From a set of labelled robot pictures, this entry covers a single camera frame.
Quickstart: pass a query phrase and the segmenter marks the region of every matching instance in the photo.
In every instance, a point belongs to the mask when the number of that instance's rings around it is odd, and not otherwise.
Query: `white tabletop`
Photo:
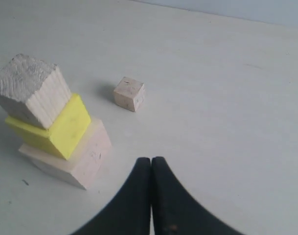
[[[166,157],[234,228],[298,235],[297,29],[127,0],[0,0],[0,69],[18,53],[60,66],[113,149],[92,189],[75,188],[18,153],[0,107],[0,235],[73,232],[142,156]],[[137,113],[113,103],[123,76],[145,83]]]

